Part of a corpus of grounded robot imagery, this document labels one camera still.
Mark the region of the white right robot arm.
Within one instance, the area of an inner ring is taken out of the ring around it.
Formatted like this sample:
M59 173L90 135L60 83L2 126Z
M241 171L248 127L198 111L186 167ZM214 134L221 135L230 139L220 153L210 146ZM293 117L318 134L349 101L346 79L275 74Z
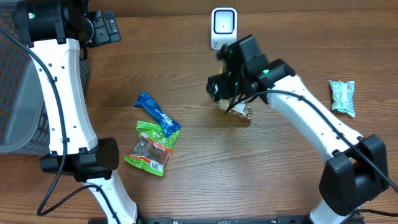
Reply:
M319 183L321 202L304 223L345 223L368 201L397 185L388 177L386 146L375 134L364 137L342 123L305 87L283 60L253 58L225 61L226 71L208 78L214 101L231 107L260 97L284 115L318 152L324 170Z

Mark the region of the beige foil snack pouch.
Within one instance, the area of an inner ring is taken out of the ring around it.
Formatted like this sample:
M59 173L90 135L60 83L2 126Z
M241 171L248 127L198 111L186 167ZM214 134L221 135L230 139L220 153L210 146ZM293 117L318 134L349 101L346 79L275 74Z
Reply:
M237 103L243 97L243 94L240 94L239 97L236 96L239 91L240 81L241 81L241 77L240 77L240 75L238 75L235 90L233 91L233 97L228 98L228 99L223 99L221 97L222 96L221 87L220 87L220 85L218 85L218 93L220 94L220 99L218 100L218 107L221 110L226 111L227 113L237 114L242 118L251 119L254 116L254 113L252 112L252 109L251 109L249 103L246 103L245 101L238 103L236 106L234 106L233 108L228 110L228 108L233 103Z

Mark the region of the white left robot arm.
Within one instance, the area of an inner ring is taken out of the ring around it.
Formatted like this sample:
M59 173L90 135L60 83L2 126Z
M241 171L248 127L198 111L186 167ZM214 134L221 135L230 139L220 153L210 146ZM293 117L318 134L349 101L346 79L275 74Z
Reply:
M118 174L118 145L95 134L81 83L87 48L121 38L113 12L89 11L88 1L19 1L13 21L18 44L34 61L49 122L49 152L40 159L41 169L82 183L106 223L137 223L139 209Z

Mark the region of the white barcode scanner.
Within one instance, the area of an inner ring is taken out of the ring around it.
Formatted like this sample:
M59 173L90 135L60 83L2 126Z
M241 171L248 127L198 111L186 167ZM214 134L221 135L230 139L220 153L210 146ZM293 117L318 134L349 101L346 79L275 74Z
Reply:
M219 50L224 44L237 41L238 14L232 7L217 7L211 13L211 48Z

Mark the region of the grey plastic mesh basket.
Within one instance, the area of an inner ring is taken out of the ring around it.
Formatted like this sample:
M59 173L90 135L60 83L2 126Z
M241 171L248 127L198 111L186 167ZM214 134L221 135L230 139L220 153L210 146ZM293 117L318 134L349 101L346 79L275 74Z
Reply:
M49 152L49 122L34 61L18 44L16 5L1 6L1 152L42 155ZM89 72L85 60L80 64L83 92Z

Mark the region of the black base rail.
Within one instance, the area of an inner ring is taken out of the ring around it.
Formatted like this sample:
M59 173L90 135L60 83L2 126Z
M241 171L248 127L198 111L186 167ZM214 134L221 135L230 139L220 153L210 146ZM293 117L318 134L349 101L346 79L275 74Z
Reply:
M172 219L166 217L146 218L148 224L303 224L304 216L279 216L274 218L243 219Z

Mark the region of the blue snack bar wrapper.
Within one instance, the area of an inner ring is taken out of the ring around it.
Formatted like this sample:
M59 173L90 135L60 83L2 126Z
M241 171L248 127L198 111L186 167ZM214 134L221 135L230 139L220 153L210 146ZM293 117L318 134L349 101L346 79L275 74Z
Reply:
M136 102L135 107L143 108L160 125L164 135L170 137L173 133L180 130L181 125L165 114L159 104L146 91L143 91Z

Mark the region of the mint green snack packet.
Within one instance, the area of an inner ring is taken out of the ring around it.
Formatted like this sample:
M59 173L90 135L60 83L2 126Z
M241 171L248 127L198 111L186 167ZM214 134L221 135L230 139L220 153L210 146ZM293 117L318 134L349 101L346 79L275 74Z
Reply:
M328 81L332 92L332 106L333 110L337 110L340 113L346 113L351 117L355 117L353 95L354 95L354 81L342 82L342 81Z

